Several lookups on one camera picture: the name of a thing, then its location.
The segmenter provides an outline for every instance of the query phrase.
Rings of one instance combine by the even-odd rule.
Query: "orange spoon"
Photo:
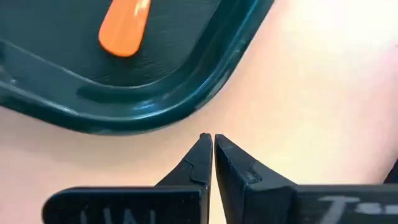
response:
[[[113,0],[99,30],[99,42],[108,52],[129,57],[138,51],[144,35],[150,0]]]

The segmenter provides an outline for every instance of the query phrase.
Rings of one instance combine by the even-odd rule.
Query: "tray rim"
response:
[[[243,18],[241,21],[235,20],[235,23],[233,23],[226,19],[228,22],[224,23],[227,24],[225,26],[234,25],[236,29],[232,30],[234,33],[233,36],[230,37],[231,42],[223,49],[224,52],[222,52],[220,60],[216,63],[216,67],[211,71],[209,78],[205,80],[205,85],[202,85],[199,89],[194,91],[196,95],[186,96],[180,100],[177,105],[164,108],[163,110],[156,111],[154,113],[147,113],[145,116],[108,116],[93,113],[90,114],[73,110],[72,108],[55,103],[53,100],[26,91],[22,89],[21,86],[14,85],[12,79],[2,80],[1,78],[0,105],[57,126],[91,134],[142,133],[180,121],[209,102],[227,82],[266,14],[269,12],[273,4],[273,0],[236,0],[237,5],[238,3],[247,4],[249,10],[245,14],[242,14],[242,12],[239,11],[240,9],[236,9],[236,11],[231,12],[228,19],[234,19],[236,13],[240,13]],[[79,75],[76,76],[85,81],[89,80]],[[96,83],[94,85],[96,86],[95,88],[105,87],[100,83]],[[137,90],[128,87],[120,88],[120,86],[108,86],[108,88],[112,91],[115,89],[120,91]],[[138,93],[140,94],[145,93],[145,90],[137,91],[139,91]]]

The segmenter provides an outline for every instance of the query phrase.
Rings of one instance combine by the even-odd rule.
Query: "black plastic piece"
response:
[[[223,135],[215,155],[227,224],[398,223],[396,185],[296,185]]]
[[[86,133],[181,120],[225,84],[273,0],[152,1],[140,51],[107,54],[109,0],[0,1],[0,105]]]
[[[206,224],[212,141],[200,139],[155,187],[79,187],[44,205],[45,224]],[[398,223],[396,185],[296,185],[223,135],[216,174],[227,224]]]
[[[213,143],[202,134],[155,187],[77,187],[53,195],[45,224],[208,223]]]
[[[215,139],[216,174],[228,224],[288,223],[294,183],[223,135]]]
[[[384,180],[385,184],[398,184],[398,161],[394,164],[390,173],[388,173],[386,179]]]

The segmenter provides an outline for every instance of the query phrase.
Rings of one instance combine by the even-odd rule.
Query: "pointed tip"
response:
[[[211,135],[200,134],[181,162],[167,174],[157,186],[165,185],[204,185],[210,187],[213,141]]]
[[[260,181],[255,173],[251,171],[251,166],[256,159],[229,140],[222,134],[217,134],[215,139],[216,166],[228,168],[220,171],[236,173],[247,184]]]

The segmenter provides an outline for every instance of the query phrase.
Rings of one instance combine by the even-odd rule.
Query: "black plastic tip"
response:
[[[213,141],[210,134],[201,134],[181,162],[156,186],[201,185],[210,188]]]
[[[295,193],[293,182],[221,134],[216,135],[215,154],[217,181],[228,224],[287,223]]]

